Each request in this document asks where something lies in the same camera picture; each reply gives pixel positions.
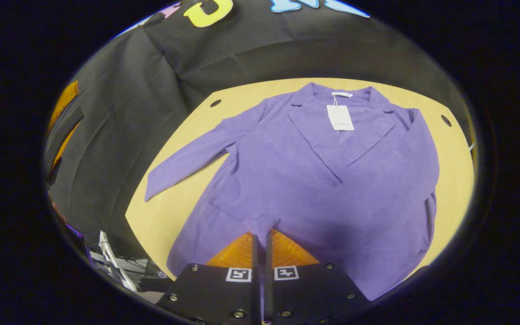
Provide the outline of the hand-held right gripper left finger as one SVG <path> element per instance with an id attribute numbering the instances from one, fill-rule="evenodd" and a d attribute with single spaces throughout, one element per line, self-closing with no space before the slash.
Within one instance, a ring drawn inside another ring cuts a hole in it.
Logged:
<path id="1" fill-rule="evenodd" d="M 189 263 L 157 302 L 188 325 L 260 324 L 258 239 L 247 232 L 207 263 Z"/>

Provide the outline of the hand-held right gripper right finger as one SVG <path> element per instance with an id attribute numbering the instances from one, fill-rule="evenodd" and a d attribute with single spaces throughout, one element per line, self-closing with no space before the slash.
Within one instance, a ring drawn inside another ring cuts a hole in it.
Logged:
<path id="1" fill-rule="evenodd" d="M 342 325 L 369 308 L 341 267 L 318 261 L 280 231 L 270 230 L 265 261 L 264 321 L 270 325 Z"/>

